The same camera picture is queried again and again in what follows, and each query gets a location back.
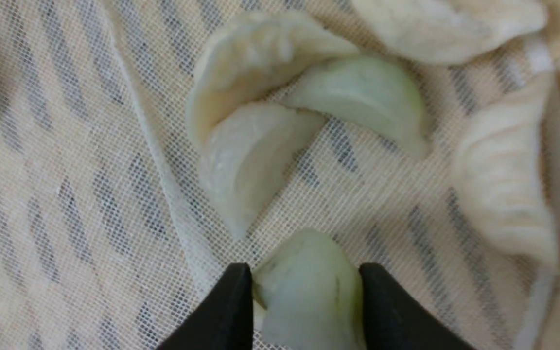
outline black tongs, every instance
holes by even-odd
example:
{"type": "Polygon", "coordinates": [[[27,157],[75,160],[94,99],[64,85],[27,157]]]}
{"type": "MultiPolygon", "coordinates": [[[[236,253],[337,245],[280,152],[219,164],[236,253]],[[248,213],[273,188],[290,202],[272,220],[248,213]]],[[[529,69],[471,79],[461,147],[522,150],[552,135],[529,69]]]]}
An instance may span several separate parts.
{"type": "MultiPolygon", "coordinates": [[[[473,350],[425,310],[379,264],[360,266],[368,350],[473,350]]],[[[251,350],[252,274],[228,266],[213,290],[157,350],[251,350]]]]}

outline striped cloth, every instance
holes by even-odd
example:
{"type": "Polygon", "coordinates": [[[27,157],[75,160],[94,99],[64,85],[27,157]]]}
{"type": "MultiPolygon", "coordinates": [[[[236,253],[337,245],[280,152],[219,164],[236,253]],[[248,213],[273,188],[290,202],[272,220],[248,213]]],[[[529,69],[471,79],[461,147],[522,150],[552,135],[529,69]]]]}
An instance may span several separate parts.
{"type": "MultiPolygon", "coordinates": [[[[384,52],[348,0],[0,0],[0,349],[152,349],[227,264],[255,266],[304,227],[333,235],[356,264],[384,264],[478,349],[532,348],[553,277],[480,240],[447,167],[467,118],[551,68],[542,40],[463,67],[408,64],[436,121],[429,158],[331,118],[249,238],[233,242],[198,185],[185,98],[209,33],[241,11],[287,8],[384,52]],[[134,77],[115,61],[114,38],[134,77]],[[150,102],[176,198],[128,79],[150,102]]],[[[558,97],[553,105],[544,158],[560,218],[558,97]]],[[[279,349],[258,336],[255,348],[279,349]]]]}

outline white mesh cloth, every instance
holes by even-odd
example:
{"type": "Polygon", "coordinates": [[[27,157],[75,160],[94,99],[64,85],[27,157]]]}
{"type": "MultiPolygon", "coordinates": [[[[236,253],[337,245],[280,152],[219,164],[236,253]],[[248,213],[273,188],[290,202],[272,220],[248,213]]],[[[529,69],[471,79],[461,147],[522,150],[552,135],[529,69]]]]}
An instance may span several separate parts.
{"type": "MultiPolygon", "coordinates": [[[[447,166],[470,115],[551,69],[542,39],[464,67],[411,66],[436,120],[426,161],[331,119],[233,242],[197,183],[185,96],[209,33],[240,11],[286,8],[383,49],[347,0],[0,0],[0,349],[151,349],[227,264],[255,266],[306,226],[356,264],[384,264],[478,349],[533,347],[553,277],[480,240],[447,166]]],[[[560,220],[558,96],[545,129],[560,220]]],[[[256,336],[255,348],[275,347],[256,336]]]]}

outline dumpling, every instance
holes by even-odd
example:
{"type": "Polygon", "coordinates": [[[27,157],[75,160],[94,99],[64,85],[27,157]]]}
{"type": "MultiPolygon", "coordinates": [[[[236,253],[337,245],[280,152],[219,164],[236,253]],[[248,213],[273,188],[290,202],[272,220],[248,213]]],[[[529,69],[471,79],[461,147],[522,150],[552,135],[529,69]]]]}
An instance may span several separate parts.
{"type": "Polygon", "coordinates": [[[211,36],[196,64],[185,107],[191,142],[201,149],[211,130],[240,104],[286,84],[312,64],[359,51],[306,13],[238,16],[211,36]]]}
{"type": "Polygon", "coordinates": [[[225,118],[202,151],[200,184],[234,239],[242,239],[285,184],[284,169],[325,118],[269,102],[251,102],[225,118]]]}
{"type": "Polygon", "coordinates": [[[472,117],[452,161],[460,208],[485,239],[504,253],[559,264],[553,212],[543,192],[541,125],[555,88],[540,73],[472,117]]]}
{"type": "Polygon", "coordinates": [[[331,236],[311,228],[294,233],[252,279],[263,341],[296,350],[366,350],[362,277],[331,236]]]}
{"type": "Polygon", "coordinates": [[[538,0],[351,0],[396,55],[425,64],[463,64],[546,26],[538,0]]]}
{"type": "Polygon", "coordinates": [[[395,62],[369,55],[324,62],[309,69],[283,103],[365,126],[416,159],[431,149],[418,86],[395,62]]]}

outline translucent dumpling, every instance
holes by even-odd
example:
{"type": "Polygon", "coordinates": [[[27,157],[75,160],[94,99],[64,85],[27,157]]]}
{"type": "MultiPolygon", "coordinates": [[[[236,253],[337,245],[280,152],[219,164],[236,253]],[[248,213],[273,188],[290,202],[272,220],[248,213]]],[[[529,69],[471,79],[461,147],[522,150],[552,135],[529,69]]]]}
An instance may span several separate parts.
{"type": "Polygon", "coordinates": [[[211,132],[202,151],[200,184],[235,239],[246,236],[284,187],[293,153],[305,148],[324,122],[317,113],[252,102],[211,132]]]}

